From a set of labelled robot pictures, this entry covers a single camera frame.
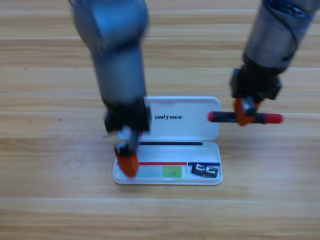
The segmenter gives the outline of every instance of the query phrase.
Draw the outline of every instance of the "white box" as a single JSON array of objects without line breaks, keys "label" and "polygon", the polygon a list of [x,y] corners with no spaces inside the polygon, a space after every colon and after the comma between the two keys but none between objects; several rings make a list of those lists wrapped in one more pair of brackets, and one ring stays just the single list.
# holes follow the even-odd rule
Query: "white box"
[{"label": "white box", "polygon": [[[127,177],[115,159],[114,181],[126,185],[221,183],[223,171],[220,151],[213,142],[219,135],[220,124],[208,121],[209,112],[221,111],[220,101],[207,96],[146,97],[145,101],[151,107],[152,119],[150,132],[141,137],[137,150],[139,170],[136,177]],[[129,133],[124,129],[119,136],[126,140]],[[201,170],[192,173],[196,164],[205,174]],[[216,170],[216,177],[212,174],[208,177],[208,173]]]}]

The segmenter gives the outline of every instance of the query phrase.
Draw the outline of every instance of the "red and black tool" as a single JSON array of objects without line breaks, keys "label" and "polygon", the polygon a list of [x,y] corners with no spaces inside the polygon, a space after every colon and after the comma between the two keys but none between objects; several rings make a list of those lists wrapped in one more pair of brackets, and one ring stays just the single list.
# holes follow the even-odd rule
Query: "red and black tool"
[{"label": "red and black tool", "polygon": [[212,123],[248,124],[281,124],[284,120],[281,114],[258,113],[260,103],[255,103],[251,96],[236,98],[233,104],[234,112],[212,111],[208,120]]},{"label": "red and black tool", "polygon": [[[256,113],[252,124],[281,124],[283,116],[275,113]],[[235,112],[212,111],[208,114],[212,123],[237,123]]]}]

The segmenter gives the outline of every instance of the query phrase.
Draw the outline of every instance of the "metal cylinder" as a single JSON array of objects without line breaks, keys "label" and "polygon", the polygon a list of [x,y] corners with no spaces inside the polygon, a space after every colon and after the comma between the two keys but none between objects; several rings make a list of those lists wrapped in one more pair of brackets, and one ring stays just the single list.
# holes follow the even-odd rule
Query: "metal cylinder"
[{"label": "metal cylinder", "polygon": [[75,27],[91,52],[103,102],[127,105],[146,95],[141,38],[143,0],[76,0]]},{"label": "metal cylinder", "polygon": [[266,68],[285,70],[290,65],[314,14],[287,4],[279,7],[275,2],[277,1],[262,0],[244,52],[244,61],[249,59]]}]

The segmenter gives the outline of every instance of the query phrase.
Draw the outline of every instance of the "wood grain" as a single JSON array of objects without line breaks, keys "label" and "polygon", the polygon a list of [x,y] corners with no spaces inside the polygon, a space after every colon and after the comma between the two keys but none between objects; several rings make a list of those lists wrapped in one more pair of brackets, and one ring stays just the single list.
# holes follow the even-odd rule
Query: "wood grain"
[{"label": "wood grain", "polygon": [[[258,0],[147,0],[150,96],[214,96],[229,80]],[[217,186],[115,184],[89,52],[66,0],[0,1],[0,239],[320,239],[320,16],[276,101],[281,125],[222,124]]]}]

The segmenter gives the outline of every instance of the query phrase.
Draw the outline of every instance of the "gray robot arm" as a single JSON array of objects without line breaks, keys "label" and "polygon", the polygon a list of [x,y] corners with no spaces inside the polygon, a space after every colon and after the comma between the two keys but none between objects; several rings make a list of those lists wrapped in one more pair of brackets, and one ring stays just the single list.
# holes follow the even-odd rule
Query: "gray robot arm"
[{"label": "gray robot arm", "polygon": [[150,130],[141,41],[148,25],[144,0],[72,0],[73,21],[90,51],[107,132],[129,127],[128,142],[115,147],[120,168],[133,177],[142,132]]},{"label": "gray robot arm", "polygon": [[242,100],[246,115],[255,115],[255,104],[277,97],[282,87],[279,75],[290,66],[319,8],[320,0],[261,1],[244,64],[230,81],[232,97]]}]

